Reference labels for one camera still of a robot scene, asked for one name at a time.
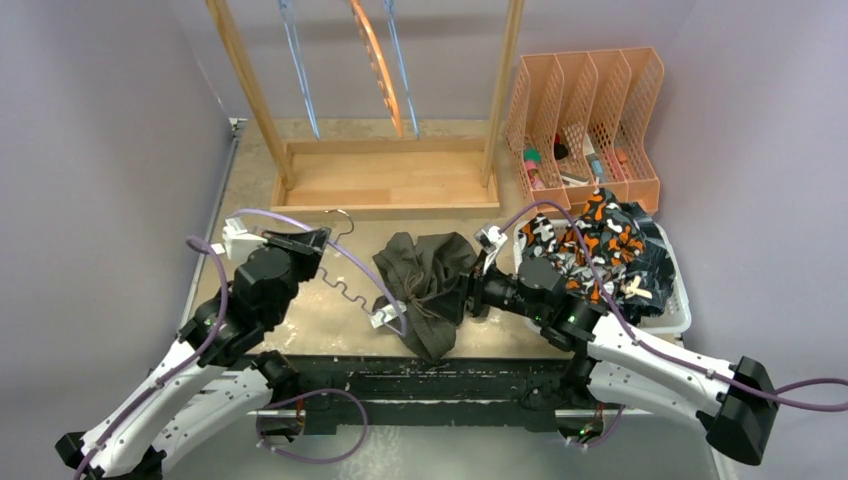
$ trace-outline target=patterned fabric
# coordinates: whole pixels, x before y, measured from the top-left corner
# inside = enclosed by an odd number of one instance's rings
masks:
[[[674,268],[671,267],[669,276],[667,265],[662,262],[663,252],[668,253],[665,244],[644,210],[638,205],[619,204],[612,192],[602,188],[589,199],[576,223],[589,247],[591,261],[604,281],[604,289],[626,310],[628,317],[638,321],[642,314],[661,314],[672,292]],[[651,234],[646,235],[643,227],[652,230]],[[573,229],[557,237],[550,220],[540,214],[521,228],[518,241],[523,260],[548,258],[566,277],[567,289],[589,302],[605,303]],[[651,298],[622,292],[621,287],[629,285],[636,276],[640,281],[634,285],[648,292]]]

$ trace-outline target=gray wall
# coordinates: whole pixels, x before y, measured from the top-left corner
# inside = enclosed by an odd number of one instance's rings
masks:
[[[60,433],[161,358],[229,124],[165,0],[0,1],[0,465],[70,478]]]
[[[252,117],[204,2],[171,0],[228,115]],[[229,0],[276,117],[306,117],[276,0]],[[388,116],[347,0],[294,0],[318,117]],[[621,45],[663,52],[695,0],[527,0],[519,53]],[[381,0],[362,5],[394,67]],[[415,109],[422,118],[486,118],[507,0],[397,0],[397,29]],[[395,90],[407,116],[403,84]]]
[[[665,56],[649,148],[695,349],[775,383],[846,376],[848,4],[699,1]],[[793,395],[844,402],[845,389]],[[848,415],[783,408],[752,479],[844,478]]]

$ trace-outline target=wooden rack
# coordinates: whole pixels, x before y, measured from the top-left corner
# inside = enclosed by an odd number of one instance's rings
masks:
[[[314,141],[280,138],[227,0],[206,5],[277,165],[271,210],[302,217],[342,208],[357,218],[498,214],[495,147],[524,0],[509,2],[485,136]]]

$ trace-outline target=dark green cloth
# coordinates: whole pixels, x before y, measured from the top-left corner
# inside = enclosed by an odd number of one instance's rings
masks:
[[[423,308],[423,301],[446,293],[457,275],[471,268],[476,259],[471,244],[456,232],[424,235],[417,244],[409,233],[398,232],[374,255],[386,287],[407,305],[409,325],[403,343],[422,359],[436,362],[456,344],[456,327]],[[387,304],[385,297],[380,297],[374,306]]]

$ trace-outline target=hanging hanger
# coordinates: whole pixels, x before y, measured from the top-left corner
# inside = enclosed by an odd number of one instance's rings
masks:
[[[289,50],[294,60],[294,68],[297,71],[297,81],[300,82],[300,91],[303,101],[306,103],[306,113],[309,115],[309,123],[312,125],[312,133],[320,140],[321,133],[318,131],[318,121],[315,119],[315,109],[312,106],[312,94],[309,91],[309,81],[306,78],[306,68],[303,66],[303,52],[300,50],[300,39],[297,36],[297,23],[294,18],[294,10],[291,8],[290,0],[277,0],[280,14],[283,16],[283,25],[286,28],[286,37],[289,39]]]
[[[389,35],[392,37],[392,45],[395,47],[395,55],[398,59],[400,78],[403,80],[403,88],[406,90],[406,103],[409,106],[409,116],[412,119],[412,129],[415,131],[415,138],[421,138],[418,132],[418,121],[415,118],[415,108],[412,106],[412,95],[409,93],[409,82],[406,79],[406,67],[403,65],[403,54],[400,51],[400,41],[398,40],[397,28],[395,27],[395,1],[383,0],[383,6],[386,8],[386,14],[389,17]]]
[[[389,116],[395,125],[395,131],[399,137],[403,137],[403,122],[400,118],[400,109],[397,105],[395,89],[392,86],[392,77],[389,75],[386,60],[383,57],[383,50],[380,48],[380,43],[377,41],[377,36],[374,34],[371,22],[368,21],[368,17],[365,15],[362,5],[359,4],[359,0],[350,0],[350,8],[353,11],[353,18],[356,19],[356,26],[359,27],[359,36],[362,37],[365,51],[368,52],[368,57],[371,59],[371,69],[377,75],[377,86],[380,87],[380,92],[383,94],[383,102],[386,104],[386,108],[389,109]]]

